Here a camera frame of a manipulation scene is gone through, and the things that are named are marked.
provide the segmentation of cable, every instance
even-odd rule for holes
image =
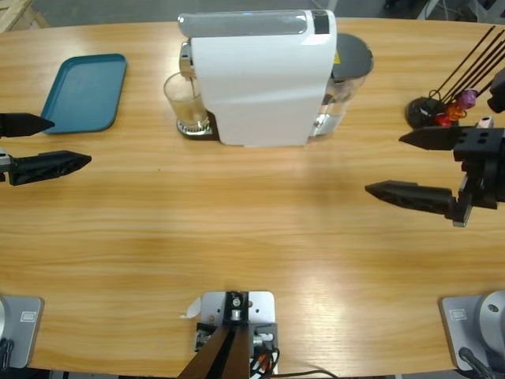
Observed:
[[[328,375],[329,377],[331,377],[333,379],[341,379],[340,377],[337,377],[336,375],[334,375],[330,371],[326,371],[326,370],[311,370],[311,371],[303,371],[300,373],[276,373],[276,374],[264,376],[261,378],[263,379],[263,378],[267,378],[267,377],[306,377],[307,375],[313,375],[315,373],[322,373],[324,375]]]
[[[468,347],[459,349],[459,357],[466,362],[473,370],[473,372],[481,379],[495,379],[491,369],[482,363]]]
[[[436,5],[437,8],[444,8],[444,6],[440,5],[440,4],[437,4]],[[452,13],[456,13],[458,16],[462,17],[463,16],[463,13],[461,13],[460,11],[456,10],[456,9],[452,9],[452,8],[449,8],[448,6],[445,7],[446,10],[448,10],[449,12],[452,12]]]
[[[321,6],[321,4],[318,3],[316,0],[312,0],[312,4],[314,4],[319,9],[324,9],[325,8],[324,6]]]
[[[447,12],[447,4],[445,0],[442,0],[443,3],[443,11],[445,12],[445,21],[449,21],[449,13]]]

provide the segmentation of wooden table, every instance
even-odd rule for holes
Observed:
[[[283,372],[338,375],[451,368],[437,301],[503,289],[505,212],[466,229],[364,191],[390,178],[458,187],[449,152],[397,142],[404,106],[436,87],[487,25],[340,20],[375,69],[339,130],[303,148],[189,141],[163,82],[178,69],[176,24],[0,36],[0,110],[38,114],[61,63],[118,52],[128,69],[102,133],[2,139],[14,156],[92,155],[54,181],[0,186],[0,292],[46,301],[35,367],[177,375],[193,356],[206,291],[275,294]],[[481,101],[468,123],[491,113]],[[505,125],[503,116],[496,124]]]

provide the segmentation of blue tray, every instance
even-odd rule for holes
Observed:
[[[121,54],[67,59],[60,66],[41,116],[48,134],[99,132],[116,118],[126,59]]]

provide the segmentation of white sticker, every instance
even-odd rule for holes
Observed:
[[[24,310],[21,312],[21,322],[35,322],[37,319],[37,312]]]
[[[451,310],[451,319],[453,321],[466,320],[465,310]]]

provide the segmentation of white coffee machine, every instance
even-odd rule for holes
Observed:
[[[178,24],[188,37],[181,47],[181,74],[196,79],[209,116],[197,130],[178,122],[183,135],[244,146],[294,146],[319,133],[315,123],[337,46],[331,11],[181,14]],[[319,125],[318,130],[333,128]]]

